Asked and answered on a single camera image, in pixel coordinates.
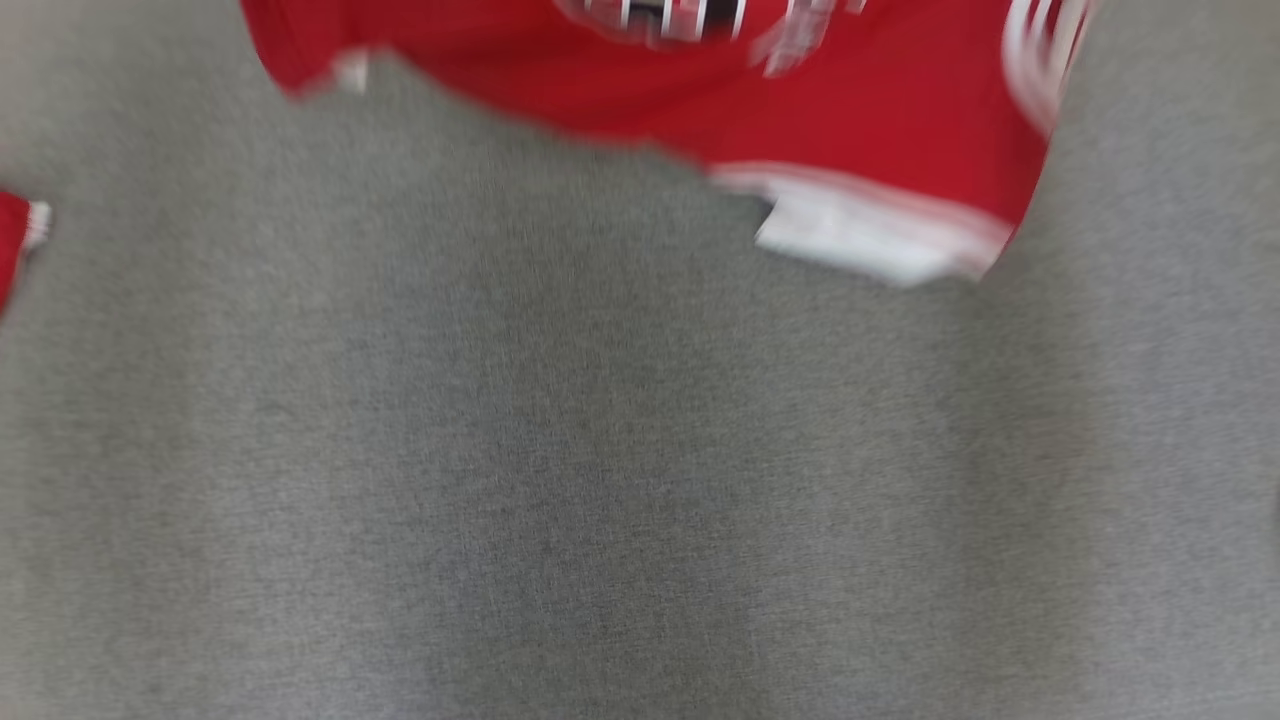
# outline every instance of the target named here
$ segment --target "red jersey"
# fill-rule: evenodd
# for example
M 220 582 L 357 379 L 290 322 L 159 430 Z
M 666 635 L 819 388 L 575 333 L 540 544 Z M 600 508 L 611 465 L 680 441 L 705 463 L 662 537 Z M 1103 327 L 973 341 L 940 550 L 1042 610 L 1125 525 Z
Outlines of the red jersey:
M 398 53 L 507 113 L 657 141 L 767 197 L 760 245 L 914 283 L 980 275 L 1042 170 L 1094 0 L 242 0 L 298 92 Z
M 13 290 L 23 255 L 45 240 L 49 205 L 0 192 L 0 311 Z

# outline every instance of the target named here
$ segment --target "red fabric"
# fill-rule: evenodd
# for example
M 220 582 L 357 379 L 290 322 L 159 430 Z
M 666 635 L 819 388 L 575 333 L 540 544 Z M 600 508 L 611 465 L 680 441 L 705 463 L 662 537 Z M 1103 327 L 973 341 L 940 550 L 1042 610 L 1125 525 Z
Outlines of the red fabric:
M 31 204 L 15 195 L 0 192 L 0 311 L 13 290 L 18 263 L 24 252 Z
M 1052 29 L 1061 5 L 1091 0 L 746 0 L 736 40 L 660 50 L 571 19 L 573 1 L 242 0 L 264 63 L 293 92 L 344 50 L 381 46 L 573 133 L 657 141 L 710 172 L 833 170 L 1007 227 L 1030 202 L 1059 91 L 1043 72 L 1014 87 L 1010 68 L 1051 65 L 1052 41 L 1010 55 L 1006 26 L 1029 36 L 1037 17 Z M 787 72 L 765 73 L 791 4 L 827 8 L 824 33 Z

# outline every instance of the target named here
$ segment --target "red shirt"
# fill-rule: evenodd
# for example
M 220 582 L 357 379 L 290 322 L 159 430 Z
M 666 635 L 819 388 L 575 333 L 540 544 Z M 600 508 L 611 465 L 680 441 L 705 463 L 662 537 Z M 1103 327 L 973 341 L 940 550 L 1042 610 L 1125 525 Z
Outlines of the red shirt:
M 659 142 L 774 201 L 763 245 L 900 282 L 979 275 L 1010 240 L 1092 1 L 741 0 L 735 32 L 681 44 L 599 22 L 625 0 L 242 0 L 292 92 L 396 51 L 503 111 Z

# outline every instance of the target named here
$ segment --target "white trim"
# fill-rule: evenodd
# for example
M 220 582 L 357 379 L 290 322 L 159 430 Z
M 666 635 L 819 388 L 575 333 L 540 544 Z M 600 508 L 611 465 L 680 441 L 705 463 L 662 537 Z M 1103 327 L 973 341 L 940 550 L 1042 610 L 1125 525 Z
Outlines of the white trim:
M 756 234 L 762 247 L 901 286 L 943 275 L 978 279 L 1014 233 L 982 210 L 818 168 L 731 163 L 710 176 L 728 191 L 774 204 Z
M 49 240 L 49 224 L 54 211 L 47 202 L 31 202 L 27 210 L 27 234 L 22 238 L 22 249 L 32 250 Z
M 662 36 L 671 33 L 671 15 L 676 13 L 676 0 L 662 0 Z
M 748 0 L 737 0 L 737 14 L 733 15 L 732 40 L 737 40 L 737 36 L 742 32 L 742 22 L 746 19 L 746 3 Z
M 710 5 L 712 0 L 699 0 L 698 4 L 698 40 L 703 38 L 703 31 L 707 28 L 707 5 Z

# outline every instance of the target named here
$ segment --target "printed logo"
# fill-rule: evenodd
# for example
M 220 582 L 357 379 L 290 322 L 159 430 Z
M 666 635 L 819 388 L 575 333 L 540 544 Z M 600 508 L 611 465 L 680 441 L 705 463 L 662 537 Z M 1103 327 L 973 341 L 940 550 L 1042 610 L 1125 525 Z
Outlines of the printed logo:
M 1005 81 L 1014 102 L 1046 137 L 1053 132 L 1076 49 L 1097 0 L 1011 0 L 1005 20 Z
M 556 0 L 556 5 L 570 19 L 595 29 L 609 40 L 643 42 L 655 50 L 664 50 L 675 44 L 703 40 L 710 1 Z M 746 1 L 740 0 L 740 13 Z

